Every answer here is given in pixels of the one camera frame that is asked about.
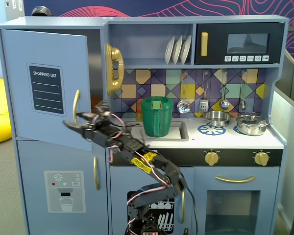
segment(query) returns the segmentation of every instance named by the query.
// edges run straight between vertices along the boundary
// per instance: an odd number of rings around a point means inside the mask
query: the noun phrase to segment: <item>oven window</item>
[[[260,191],[209,190],[205,234],[254,235]]]

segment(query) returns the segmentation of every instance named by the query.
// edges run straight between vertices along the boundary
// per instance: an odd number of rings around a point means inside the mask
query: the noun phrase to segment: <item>blue burner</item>
[[[197,129],[200,133],[209,136],[219,136],[225,133],[225,129],[223,127],[213,127],[210,125],[202,125]]]
[[[241,135],[245,135],[245,136],[247,136],[246,134],[240,132],[240,131],[237,129],[237,126],[235,126],[235,127],[233,128],[233,131],[235,131],[236,133],[239,133],[239,134],[241,134]]]

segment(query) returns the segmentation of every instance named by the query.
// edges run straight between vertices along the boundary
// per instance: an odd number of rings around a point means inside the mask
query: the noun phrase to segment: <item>pot lid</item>
[[[243,115],[238,117],[237,121],[248,126],[267,126],[269,124],[267,120],[255,115]]]

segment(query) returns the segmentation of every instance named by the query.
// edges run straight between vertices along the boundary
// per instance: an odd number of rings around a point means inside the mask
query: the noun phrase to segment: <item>gray floor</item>
[[[25,235],[12,140],[0,143],[0,235]],[[288,235],[280,217],[275,235]]]

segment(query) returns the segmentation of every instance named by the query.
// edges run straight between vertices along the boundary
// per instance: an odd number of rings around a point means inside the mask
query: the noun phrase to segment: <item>door handle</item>
[[[118,61],[118,78],[113,78],[113,61]],[[106,44],[106,76],[108,95],[120,89],[124,78],[124,61],[119,49]]]
[[[184,223],[185,219],[185,192],[182,192],[182,219],[181,223]]]
[[[74,120],[75,123],[77,123],[76,109],[77,109],[77,103],[78,103],[79,97],[80,97],[80,91],[77,90],[76,94],[75,94],[75,97],[74,97],[74,102],[73,102],[73,120]]]
[[[97,191],[99,191],[100,187],[98,184],[98,171],[97,171],[97,165],[98,165],[98,161],[97,161],[97,157],[94,157],[94,182],[95,182],[95,186]]]
[[[221,177],[221,176],[216,176],[215,177],[217,180],[221,180],[221,181],[224,181],[224,182],[228,182],[228,183],[235,183],[235,184],[239,184],[239,183],[248,183],[250,181],[253,181],[256,179],[255,176],[251,176],[247,179],[243,179],[243,180],[231,180],[231,179],[227,179],[227,178],[224,178],[224,177]]]
[[[208,48],[208,33],[201,33],[201,56],[207,56],[207,48]]]

